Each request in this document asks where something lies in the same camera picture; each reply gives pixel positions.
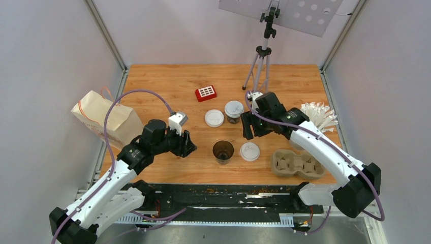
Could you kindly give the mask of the brown coffee cup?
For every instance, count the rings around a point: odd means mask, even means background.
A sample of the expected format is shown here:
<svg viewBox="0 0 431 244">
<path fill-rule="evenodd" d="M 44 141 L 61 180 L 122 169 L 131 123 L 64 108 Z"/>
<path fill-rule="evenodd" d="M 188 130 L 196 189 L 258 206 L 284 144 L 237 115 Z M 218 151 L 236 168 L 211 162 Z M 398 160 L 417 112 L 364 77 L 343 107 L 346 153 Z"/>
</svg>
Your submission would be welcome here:
<svg viewBox="0 0 431 244">
<path fill-rule="evenodd" d="M 227 164 L 234 154 L 234 147 L 231 142 L 221 140 L 213 145 L 212 153 L 219 164 Z"/>
<path fill-rule="evenodd" d="M 237 124 L 240 122 L 241 118 L 240 117 L 230 117 L 230 116 L 226 116 L 227 121 L 231 124 Z"/>
</svg>

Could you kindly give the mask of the white plastic cup lid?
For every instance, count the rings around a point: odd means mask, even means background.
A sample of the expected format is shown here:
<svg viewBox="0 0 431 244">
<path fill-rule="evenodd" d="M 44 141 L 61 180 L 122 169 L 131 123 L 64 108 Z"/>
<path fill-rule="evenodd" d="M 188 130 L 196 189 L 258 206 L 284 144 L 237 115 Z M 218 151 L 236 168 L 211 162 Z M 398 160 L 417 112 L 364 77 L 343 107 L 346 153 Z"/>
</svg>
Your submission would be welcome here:
<svg viewBox="0 0 431 244">
<path fill-rule="evenodd" d="M 229 101 L 225 105 L 225 114 L 230 118 L 239 118 L 244 112 L 244 106 L 239 101 Z"/>
</svg>

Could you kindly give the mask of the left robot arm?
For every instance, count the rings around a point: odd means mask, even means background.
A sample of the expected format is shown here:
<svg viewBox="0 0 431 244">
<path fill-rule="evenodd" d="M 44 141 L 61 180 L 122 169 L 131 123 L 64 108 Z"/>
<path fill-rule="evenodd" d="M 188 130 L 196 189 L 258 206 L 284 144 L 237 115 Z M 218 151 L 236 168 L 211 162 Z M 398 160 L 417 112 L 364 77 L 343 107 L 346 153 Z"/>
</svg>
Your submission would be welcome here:
<svg viewBox="0 0 431 244">
<path fill-rule="evenodd" d="M 152 209 L 155 190 L 139 180 L 120 196 L 117 193 L 147 166 L 156 155 L 173 153 L 185 158 L 197 150 L 189 131 L 178 133 L 159 119 L 143 127 L 141 135 L 122 148 L 109 170 L 78 200 L 65 209 L 55 208 L 49 215 L 52 242 L 96 243 L 98 237 L 127 213 Z"/>
</svg>

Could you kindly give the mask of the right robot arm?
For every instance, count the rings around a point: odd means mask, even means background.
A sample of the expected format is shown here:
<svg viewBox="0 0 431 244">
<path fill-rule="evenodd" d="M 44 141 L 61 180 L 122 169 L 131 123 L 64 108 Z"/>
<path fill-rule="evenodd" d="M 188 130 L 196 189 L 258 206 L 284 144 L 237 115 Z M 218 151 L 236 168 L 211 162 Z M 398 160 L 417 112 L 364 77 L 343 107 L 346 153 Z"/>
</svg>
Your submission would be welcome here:
<svg viewBox="0 0 431 244">
<path fill-rule="evenodd" d="M 251 140 L 274 132 L 292 145 L 307 151 L 336 179 L 326 189 L 316 189 L 305 183 L 290 198 L 296 212 L 310 205 L 336 206 L 344 215 L 355 218 L 360 213 L 384 221 L 385 214 L 379 197 L 382 171 L 375 163 L 366 165 L 343 151 L 326 137 L 299 108 L 287 110 L 273 92 L 245 93 L 248 112 L 241 115 L 243 137 Z"/>
</svg>

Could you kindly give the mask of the brown paper bag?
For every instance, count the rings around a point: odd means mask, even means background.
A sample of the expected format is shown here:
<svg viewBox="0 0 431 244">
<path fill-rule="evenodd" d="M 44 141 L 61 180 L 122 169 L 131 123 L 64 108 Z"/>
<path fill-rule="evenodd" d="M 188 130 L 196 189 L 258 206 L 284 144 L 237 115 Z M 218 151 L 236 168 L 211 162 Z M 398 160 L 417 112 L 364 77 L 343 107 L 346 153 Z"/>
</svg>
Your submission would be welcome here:
<svg viewBox="0 0 431 244">
<path fill-rule="evenodd" d="M 91 90 L 74 105 L 71 112 L 102 141 L 107 133 L 110 145 L 122 149 L 142 133 L 144 125 L 133 108 L 121 104 L 113 107 L 105 124 L 105 117 L 111 105 L 112 101 Z"/>
</svg>

